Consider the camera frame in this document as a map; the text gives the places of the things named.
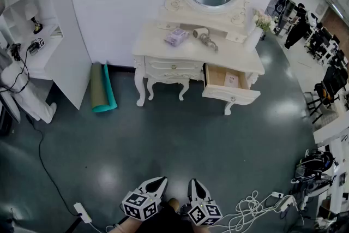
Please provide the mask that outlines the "person's black clothing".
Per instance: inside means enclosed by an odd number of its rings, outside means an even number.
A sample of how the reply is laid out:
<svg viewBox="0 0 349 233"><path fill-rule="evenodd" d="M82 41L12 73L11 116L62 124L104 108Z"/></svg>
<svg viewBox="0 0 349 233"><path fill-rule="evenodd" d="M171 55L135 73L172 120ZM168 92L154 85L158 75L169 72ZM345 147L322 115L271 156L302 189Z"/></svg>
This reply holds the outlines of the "person's black clothing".
<svg viewBox="0 0 349 233"><path fill-rule="evenodd" d="M181 218L171 206L142 222L135 233L194 233L191 223Z"/></svg>

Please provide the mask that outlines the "white padded bundle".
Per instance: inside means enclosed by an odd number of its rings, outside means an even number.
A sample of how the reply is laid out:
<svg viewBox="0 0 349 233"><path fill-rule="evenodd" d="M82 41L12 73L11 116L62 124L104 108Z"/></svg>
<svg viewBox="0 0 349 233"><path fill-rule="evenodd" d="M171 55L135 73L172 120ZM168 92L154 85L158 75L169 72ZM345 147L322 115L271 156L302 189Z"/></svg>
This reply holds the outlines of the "white padded bundle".
<svg viewBox="0 0 349 233"><path fill-rule="evenodd" d="M11 89L17 103L35 120L51 123L57 104L49 105L38 88L29 80L29 76L17 62L7 66L1 73L0 79L6 88Z"/></svg>

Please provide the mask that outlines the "idle hand-held gripper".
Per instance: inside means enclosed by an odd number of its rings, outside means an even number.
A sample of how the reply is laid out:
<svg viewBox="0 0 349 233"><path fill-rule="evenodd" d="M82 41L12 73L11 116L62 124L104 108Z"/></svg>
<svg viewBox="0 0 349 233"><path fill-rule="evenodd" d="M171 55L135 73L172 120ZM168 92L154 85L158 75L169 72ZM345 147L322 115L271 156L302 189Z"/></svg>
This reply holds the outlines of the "idle hand-held gripper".
<svg viewBox="0 0 349 233"><path fill-rule="evenodd" d="M35 55L39 50L41 50L45 45L45 42L43 38L36 38L31 42L27 50L29 53L33 56Z"/></svg>

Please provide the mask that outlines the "pile of black headgear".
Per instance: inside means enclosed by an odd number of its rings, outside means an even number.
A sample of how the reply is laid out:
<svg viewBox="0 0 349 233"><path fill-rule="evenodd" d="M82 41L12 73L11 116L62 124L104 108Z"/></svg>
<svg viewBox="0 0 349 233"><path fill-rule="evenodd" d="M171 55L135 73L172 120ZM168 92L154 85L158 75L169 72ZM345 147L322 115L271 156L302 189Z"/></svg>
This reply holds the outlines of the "pile of black headgear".
<svg viewBox="0 0 349 233"><path fill-rule="evenodd" d="M304 158L295 166L290 194L303 193L304 197L311 198L326 192L336 178L336 175L329 175L326 171L338 166L339 163L330 151L307 149Z"/></svg>

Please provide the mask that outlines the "person's brown shoe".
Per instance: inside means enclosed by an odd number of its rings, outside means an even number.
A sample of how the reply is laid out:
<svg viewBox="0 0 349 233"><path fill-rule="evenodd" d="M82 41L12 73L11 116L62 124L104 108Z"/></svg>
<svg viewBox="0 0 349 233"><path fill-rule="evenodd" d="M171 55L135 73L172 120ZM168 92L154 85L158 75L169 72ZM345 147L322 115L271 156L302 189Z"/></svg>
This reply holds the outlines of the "person's brown shoe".
<svg viewBox="0 0 349 233"><path fill-rule="evenodd" d="M171 198L167 203L175 212L179 210L179 201L177 199Z"/></svg>

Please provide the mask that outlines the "cream hair dryer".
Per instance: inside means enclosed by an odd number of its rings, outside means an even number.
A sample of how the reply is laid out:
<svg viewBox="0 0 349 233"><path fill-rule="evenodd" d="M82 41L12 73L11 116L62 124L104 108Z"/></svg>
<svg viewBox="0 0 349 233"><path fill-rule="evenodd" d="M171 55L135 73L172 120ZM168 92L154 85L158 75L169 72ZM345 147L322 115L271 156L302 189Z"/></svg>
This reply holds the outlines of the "cream hair dryer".
<svg viewBox="0 0 349 233"><path fill-rule="evenodd" d="M217 44L211 40L209 30L207 28L197 28L193 30L193 36L205 46L211 48L214 52L218 52Z"/></svg>

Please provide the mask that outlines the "teal rolled mat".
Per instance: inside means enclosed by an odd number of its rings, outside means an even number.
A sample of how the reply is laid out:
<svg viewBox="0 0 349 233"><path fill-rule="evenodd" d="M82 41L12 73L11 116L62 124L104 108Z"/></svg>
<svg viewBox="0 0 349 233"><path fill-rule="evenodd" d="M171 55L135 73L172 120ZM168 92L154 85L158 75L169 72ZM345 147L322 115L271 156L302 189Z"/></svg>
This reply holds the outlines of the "teal rolled mat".
<svg viewBox="0 0 349 233"><path fill-rule="evenodd" d="M103 112L106 111L110 111L113 109L117 108L117 103L113 94L113 90L112 90L112 86L111 86L111 81L110 81L110 77L109 77L109 71L108 71L108 67L107 64L102 65L103 70L104 70L104 85L105 85L105 90L106 90L106 94L107 94L107 98L109 101L109 105L105 106L105 109Z"/></svg>

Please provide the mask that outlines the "row of black office chairs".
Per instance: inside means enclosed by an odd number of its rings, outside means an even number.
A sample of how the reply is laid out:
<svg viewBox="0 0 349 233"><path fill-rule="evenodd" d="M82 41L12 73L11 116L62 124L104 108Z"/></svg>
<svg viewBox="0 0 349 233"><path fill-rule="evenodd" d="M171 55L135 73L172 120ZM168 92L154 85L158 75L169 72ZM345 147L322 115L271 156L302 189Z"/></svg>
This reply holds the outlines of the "row of black office chairs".
<svg viewBox="0 0 349 233"><path fill-rule="evenodd" d="M319 65L348 70L349 61L340 50L339 42L339 39L331 35L325 27L310 27L305 36L304 47Z"/></svg>

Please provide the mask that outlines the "small table lamp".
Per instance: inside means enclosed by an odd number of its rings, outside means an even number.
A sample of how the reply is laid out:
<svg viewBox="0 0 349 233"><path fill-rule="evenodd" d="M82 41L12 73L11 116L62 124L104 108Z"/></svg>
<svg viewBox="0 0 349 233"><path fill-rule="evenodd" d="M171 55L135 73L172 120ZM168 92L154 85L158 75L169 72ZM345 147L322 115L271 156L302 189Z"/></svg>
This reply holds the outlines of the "small table lamp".
<svg viewBox="0 0 349 233"><path fill-rule="evenodd" d="M38 34L43 29L43 25L36 19L39 10L34 2L29 2L25 5L25 17L26 20L31 20L34 24L33 34Z"/></svg>

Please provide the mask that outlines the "white dressing table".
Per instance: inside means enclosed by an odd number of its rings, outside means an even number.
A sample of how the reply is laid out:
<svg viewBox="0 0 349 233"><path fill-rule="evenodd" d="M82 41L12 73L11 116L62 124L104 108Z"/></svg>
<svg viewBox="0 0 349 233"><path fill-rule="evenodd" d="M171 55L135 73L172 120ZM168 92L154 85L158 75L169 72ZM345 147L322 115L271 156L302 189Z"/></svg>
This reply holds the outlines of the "white dressing table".
<svg viewBox="0 0 349 233"><path fill-rule="evenodd" d="M233 69L245 73L248 85L251 86L258 77L265 73L256 48L253 52L246 52L243 43L235 43L225 37L228 32L238 32L248 36L248 24L252 21L250 0L232 0L222 6L208 7L194 0L164 0L159 15L155 20L147 21L141 28L140 34L133 48L135 59L134 83L139 93L138 106L143 106L145 100L154 97L153 86L156 83L183 86L182 92L189 89L191 79L170 78L157 79L146 73L145 57L160 59L176 59L203 62L202 81L204 83L205 64ZM164 41L172 31L157 28L158 22L179 23L180 29L189 33L189 37L179 46L174 47ZM218 46L218 52L202 44L193 36L193 30L207 28L212 41ZM231 107L237 105L226 102L224 113L231 114Z"/></svg>

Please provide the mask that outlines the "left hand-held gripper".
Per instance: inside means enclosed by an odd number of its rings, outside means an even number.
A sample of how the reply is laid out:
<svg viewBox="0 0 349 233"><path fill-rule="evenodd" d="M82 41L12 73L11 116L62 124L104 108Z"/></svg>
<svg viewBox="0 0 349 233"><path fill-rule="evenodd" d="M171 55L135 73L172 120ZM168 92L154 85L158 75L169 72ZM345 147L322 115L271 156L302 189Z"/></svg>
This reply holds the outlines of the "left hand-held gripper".
<svg viewBox="0 0 349 233"><path fill-rule="evenodd" d="M142 182L137 190L129 192L122 200L124 213L137 220L147 220L153 217L159 212L161 198L167 185L166 176Z"/></svg>

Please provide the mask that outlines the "black orange desk chair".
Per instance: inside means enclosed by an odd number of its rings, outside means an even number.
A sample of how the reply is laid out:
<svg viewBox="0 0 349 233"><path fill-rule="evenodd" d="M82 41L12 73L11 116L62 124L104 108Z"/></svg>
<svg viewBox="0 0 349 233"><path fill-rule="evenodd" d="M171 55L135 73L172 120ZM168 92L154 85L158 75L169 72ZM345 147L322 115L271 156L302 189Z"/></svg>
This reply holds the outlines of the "black orange desk chair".
<svg viewBox="0 0 349 233"><path fill-rule="evenodd" d="M346 86L347 79L347 70L330 66L322 81L314 85L314 90L304 93L309 117L316 129L339 116L335 101L340 99L339 91Z"/></svg>

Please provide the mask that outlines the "wooden drawer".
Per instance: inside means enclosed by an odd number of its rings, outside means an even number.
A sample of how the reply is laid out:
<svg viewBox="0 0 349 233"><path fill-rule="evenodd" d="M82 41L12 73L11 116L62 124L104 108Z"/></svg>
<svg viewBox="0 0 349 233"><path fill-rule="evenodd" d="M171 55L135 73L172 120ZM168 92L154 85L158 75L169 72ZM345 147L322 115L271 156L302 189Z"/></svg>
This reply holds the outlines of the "wooden drawer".
<svg viewBox="0 0 349 233"><path fill-rule="evenodd" d="M238 105L249 105L261 95L259 91L250 89L244 72L211 64L205 64L204 66L203 97L219 99ZM226 72L239 77L238 88L224 86Z"/></svg>

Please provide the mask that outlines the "purple wet wipes pack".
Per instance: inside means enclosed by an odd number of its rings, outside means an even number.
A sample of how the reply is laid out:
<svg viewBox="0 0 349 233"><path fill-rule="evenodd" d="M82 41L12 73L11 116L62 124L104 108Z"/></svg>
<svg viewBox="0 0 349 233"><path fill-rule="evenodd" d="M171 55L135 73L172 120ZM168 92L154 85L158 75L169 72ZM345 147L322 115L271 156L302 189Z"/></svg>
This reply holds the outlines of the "purple wet wipes pack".
<svg viewBox="0 0 349 233"><path fill-rule="evenodd" d="M171 46L177 47L183 41L185 41L189 37L189 33L183 29L177 28L169 33L164 41L170 44Z"/></svg>

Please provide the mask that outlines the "white vase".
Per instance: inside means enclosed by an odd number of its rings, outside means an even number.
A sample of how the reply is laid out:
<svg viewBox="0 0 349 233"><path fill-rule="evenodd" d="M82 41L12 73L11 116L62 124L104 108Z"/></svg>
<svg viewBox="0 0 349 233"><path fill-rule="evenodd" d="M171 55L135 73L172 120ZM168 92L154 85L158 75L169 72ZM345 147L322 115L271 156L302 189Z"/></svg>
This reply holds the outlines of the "white vase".
<svg viewBox="0 0 349 233"><path fill-rule="evenodd" d="M260 37L263 33L263 29L261 27L255 27L254 30L246 37L243 47L246 52L253 52L257 43L260 40Z"/></svg>

